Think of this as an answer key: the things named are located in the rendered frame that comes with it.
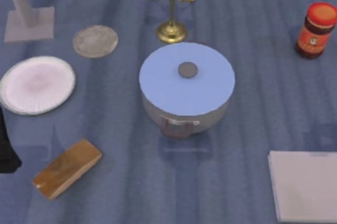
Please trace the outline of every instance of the blue lid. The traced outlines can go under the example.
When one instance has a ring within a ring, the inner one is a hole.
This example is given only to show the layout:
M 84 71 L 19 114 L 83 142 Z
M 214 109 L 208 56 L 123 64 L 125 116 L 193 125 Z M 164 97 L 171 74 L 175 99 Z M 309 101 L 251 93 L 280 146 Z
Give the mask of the blue lid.
M 179 66 L 185 62 L 197 67 L 195 76 L 186 78 L 179 73 Z M 139 82 L 145 97 L 159 109 L 196 116 L 222 106 L 232 95 L 235 77 L 231 64 L 219 52 L 184 42 L 151 53 L 141 67 Z

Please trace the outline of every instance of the wooden block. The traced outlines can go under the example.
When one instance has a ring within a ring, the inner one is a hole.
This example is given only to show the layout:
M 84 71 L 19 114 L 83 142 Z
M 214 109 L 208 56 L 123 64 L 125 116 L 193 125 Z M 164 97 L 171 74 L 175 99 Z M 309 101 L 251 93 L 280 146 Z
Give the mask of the wooden block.
M 33 180 L 36 188 L 48 199 L 55 199 L 93 167 L 102 153 L 83 139 L 65 150 Z

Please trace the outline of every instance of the lid knob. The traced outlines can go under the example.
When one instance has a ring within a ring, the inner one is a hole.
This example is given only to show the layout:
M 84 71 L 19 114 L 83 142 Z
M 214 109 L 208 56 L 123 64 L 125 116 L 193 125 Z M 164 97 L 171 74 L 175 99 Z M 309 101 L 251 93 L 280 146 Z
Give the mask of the lid knob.
M 183 62 L 179 65 L 178 72 L 183 78 L 193 78 L 198 73 L 198 67 L 193 62 Z

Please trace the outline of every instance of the cooking pot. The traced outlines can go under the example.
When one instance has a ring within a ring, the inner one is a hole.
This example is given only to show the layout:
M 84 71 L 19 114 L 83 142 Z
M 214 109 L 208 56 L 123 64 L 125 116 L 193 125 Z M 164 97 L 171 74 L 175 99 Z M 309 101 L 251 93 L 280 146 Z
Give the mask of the cooking pot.
M 162 134 L 185 139 L 224 116 L 235 76 L 218 51 L 182 42 L 151 53 L 141 67 L 139 82 L 144 108 Z

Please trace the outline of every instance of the tablecloth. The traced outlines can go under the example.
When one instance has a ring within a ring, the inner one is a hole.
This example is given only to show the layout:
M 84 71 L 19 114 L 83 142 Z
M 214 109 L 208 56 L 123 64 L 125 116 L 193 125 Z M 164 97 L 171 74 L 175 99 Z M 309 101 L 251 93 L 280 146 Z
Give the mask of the tablecloth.
M 197 0 L 177 4 L 187 40 L 205 43 L 232 64 L 236 86 L 224 118 L 186 141 L 162 137 L 142 106 L 138 71 L 164 46 L 155 36 L 167 1 L 31 0 L 54 6 L 55 38 L 0 42 L 0 76 L 34 56 L 72 65 L 77 83 L 59 108 L 39 116 L 4 110 L 23 161 L 0 175 L 1 224 L 277 223 L 270 150 L 337 151 L 337 36 L 317 60 L 294 51 L 310 3 L 337 0 Z M 11 0 L 0 0 L 0 41 Z M 88 59 L 74 52 L 80 29 L 112 27 L 119 45 Z M 33 177 L 62 151 L 87 138 L 102 160 L 65 193 L 47 200 Z

